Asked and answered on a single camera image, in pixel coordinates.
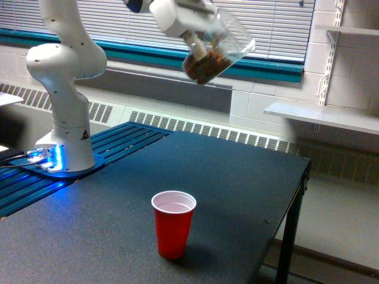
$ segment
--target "clear plastic cup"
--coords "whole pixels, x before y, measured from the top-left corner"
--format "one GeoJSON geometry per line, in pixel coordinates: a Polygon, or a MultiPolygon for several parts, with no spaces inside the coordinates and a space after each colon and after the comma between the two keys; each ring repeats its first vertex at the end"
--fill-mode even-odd
{"type": "Polygon", "coordinates": [[[185,253],[196,199],[185,192],[164,191],[152,198],[158,252],[166,259],[185,253]]]}
{"type": "Polygon", "coordinates": [[[204,32],[191,32],[186,39],[191,51],[183,61],[182,69],[200,85],[208,83],[255,50],[255,40],[224,9],[217,10],[204,32]]]}

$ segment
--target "table leg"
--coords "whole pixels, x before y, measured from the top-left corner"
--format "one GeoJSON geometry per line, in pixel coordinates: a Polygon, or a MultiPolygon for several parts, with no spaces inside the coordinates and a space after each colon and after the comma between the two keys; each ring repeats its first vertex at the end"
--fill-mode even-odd
{"type": "Polygon", "coordinates": [[[298,218],[300,215],[301,202],[303,200],[304,188],[297,192],[294,202],[287,213],[285,221],[283,242],[280,250],[276,284],[286,284],[290,271],[291,255],[294,248],[298,218]]]}

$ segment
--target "cup rim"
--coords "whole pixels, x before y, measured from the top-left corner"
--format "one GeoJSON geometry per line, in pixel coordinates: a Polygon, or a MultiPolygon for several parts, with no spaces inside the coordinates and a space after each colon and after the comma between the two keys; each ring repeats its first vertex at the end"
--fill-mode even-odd
{"type": "Polygon", "coordinates": [[[157,193],[156,195],[154,195],[154,196],[152,197],[152,201],[151,201],[151,203],[152,203],[152,206],[154,207],[154,209],[158,210],[159,212],[163,212],[163,213],[167,213],[167,214],[175,214],[175,215],[189,213],[189,212],[193,211],[193,210],[196,208],[196,205],[197,205],[196,199],[195,199],[192,195],[190,195],[190,194],[188,194],[188,193],[186,193],[186,192],[183,192],[183,191],[162,191],[162,192],[159,192],[159,193],[157,193]],[[154,199],[155,199],[156,197],[158,197],[159,195],[164,194],[164,193],[180,193],[180,194],[182,194],[182,195],[185,195],[186,197],[188,197],[190,200],[193,201],[194,206],[193,206],[193,208],[188,209],[188,210],[186,210],[186,211],[182,211],[182,212],[172,212],[172,211],[167,211],[167,210],[160,209],[159,207],[157,207],[157,206],[154,204],[154,199]]]}

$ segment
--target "warning label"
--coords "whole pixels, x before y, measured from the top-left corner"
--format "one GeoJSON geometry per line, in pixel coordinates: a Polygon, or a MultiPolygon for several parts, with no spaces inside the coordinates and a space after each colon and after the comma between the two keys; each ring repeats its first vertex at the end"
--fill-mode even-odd
{"type": "Polygon", "coordinates": [[[89,135],[88,135],[87,129],[84,129],[84,133],[82,135],[82,139],[81,140],[86,140],[86,139],[89,139],[89,135]]]}

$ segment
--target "blue metal rail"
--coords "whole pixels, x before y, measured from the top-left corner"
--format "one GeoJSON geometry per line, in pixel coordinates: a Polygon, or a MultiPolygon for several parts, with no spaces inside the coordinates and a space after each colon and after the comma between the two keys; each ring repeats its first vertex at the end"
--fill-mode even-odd
{"type": "MultiPolygon", "coordinates": [[[[168,130],[127,122],[91,137],[94,153],[102,155],[105,166],[138,151],[164,136],[168,130]]],[[[42,177],[24,169],[0,170],[0,218],[73,183],[42,177]]]]}

